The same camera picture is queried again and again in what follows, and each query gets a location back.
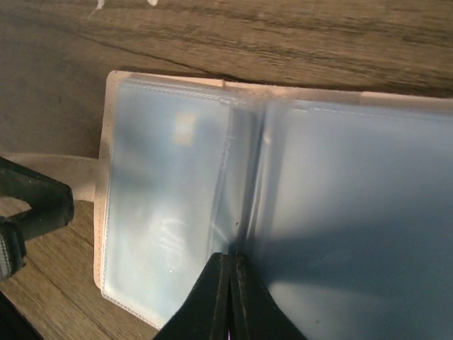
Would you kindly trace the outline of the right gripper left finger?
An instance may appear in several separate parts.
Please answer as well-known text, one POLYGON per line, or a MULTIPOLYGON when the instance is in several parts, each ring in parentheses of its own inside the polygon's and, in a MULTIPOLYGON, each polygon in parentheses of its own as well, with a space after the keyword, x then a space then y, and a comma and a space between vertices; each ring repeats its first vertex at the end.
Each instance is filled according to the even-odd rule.
POLYGON ((228 339, 230 258, 214 253, 177 313, 156 339, 228 339))

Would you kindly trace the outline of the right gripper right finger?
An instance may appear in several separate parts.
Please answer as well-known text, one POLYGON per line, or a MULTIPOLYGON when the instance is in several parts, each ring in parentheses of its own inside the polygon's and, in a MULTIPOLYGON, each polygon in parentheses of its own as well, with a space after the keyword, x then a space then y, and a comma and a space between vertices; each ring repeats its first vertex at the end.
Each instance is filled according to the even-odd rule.
POLYGON ((231 339, 306 338, 277 306, 245 255, 232 255, 229 283, 231 339))

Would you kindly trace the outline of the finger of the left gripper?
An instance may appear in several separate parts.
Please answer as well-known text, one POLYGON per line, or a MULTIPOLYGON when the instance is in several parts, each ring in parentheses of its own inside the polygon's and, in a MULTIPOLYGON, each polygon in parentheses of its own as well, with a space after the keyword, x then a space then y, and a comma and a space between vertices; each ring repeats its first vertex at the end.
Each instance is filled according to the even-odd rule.
POLYGON ((29 204, 30 209, 1 217, 1 280, 25 266, 25 243, 66 227, 74 218, 70 187, 20 164, 1 158, 1 196, 29 204))

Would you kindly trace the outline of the pink leather card holder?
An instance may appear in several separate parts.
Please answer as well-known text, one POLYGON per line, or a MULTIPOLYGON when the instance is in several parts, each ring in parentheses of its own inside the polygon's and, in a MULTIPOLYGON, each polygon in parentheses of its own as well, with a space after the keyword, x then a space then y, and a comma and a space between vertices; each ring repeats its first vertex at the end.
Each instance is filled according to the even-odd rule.
POLYGON ((207 105, 231 117, 206 263, 245 255, 305 339, 452 338, 449 98, 113 71, 97 158, 1 158, 94 204, 93 279, 119 306, 102 292, 117 115, 207 105))

